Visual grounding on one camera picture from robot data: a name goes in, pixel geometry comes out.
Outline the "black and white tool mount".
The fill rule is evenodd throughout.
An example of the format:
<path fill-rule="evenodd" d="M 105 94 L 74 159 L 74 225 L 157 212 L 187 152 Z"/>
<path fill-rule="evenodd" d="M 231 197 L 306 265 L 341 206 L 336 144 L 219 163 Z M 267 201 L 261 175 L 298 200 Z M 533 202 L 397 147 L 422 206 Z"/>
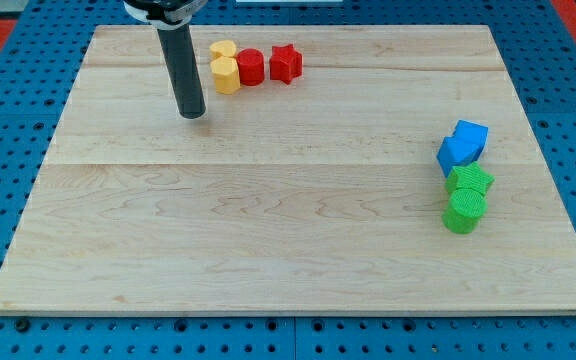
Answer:
<path fill-rule="evenodd" d="M 126 12 L 158 30 L 176 30 L 187 25 L 208 0 L 124 0 Z"/>

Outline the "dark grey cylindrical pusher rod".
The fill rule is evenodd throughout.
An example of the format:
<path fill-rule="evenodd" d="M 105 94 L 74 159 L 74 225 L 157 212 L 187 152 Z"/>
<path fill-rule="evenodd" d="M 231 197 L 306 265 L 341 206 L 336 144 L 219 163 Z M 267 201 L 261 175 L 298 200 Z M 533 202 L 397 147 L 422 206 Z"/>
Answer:
<path fill-rule="evenodd" d="M 187 119 L 201 117 L 206 106 L 189 25 L 157 33 L 179 114 Z"/>

